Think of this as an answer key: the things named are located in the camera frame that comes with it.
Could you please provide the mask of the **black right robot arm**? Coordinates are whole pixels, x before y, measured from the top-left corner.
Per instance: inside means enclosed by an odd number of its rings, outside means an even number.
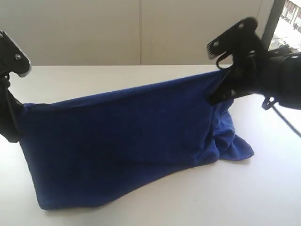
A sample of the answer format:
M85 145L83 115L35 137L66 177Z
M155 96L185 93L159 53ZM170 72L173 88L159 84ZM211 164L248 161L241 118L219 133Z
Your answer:
M224 68L221 82L208 97L211 105L250 94L265 97L262 107L275 103L301 108L301 55L282 47L268 51L261 40L249 38L215 38L208 52L220 62L231 55L233 64Z

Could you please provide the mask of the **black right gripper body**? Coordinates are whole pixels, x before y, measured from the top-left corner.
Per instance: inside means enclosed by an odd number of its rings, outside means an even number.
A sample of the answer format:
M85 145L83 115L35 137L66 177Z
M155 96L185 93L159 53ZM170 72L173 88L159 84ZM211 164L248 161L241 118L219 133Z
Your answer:
M256 35L236 35L229 38L229 51L233 55L230 94L271 94L267 49Z

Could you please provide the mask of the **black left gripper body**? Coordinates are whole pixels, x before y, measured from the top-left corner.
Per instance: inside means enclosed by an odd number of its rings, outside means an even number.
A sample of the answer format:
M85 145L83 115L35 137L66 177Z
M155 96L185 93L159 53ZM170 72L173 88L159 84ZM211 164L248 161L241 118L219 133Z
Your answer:
M9 91L10 87L10 71L3 69L0 71L0 110L8 109L13 111L14 97Z

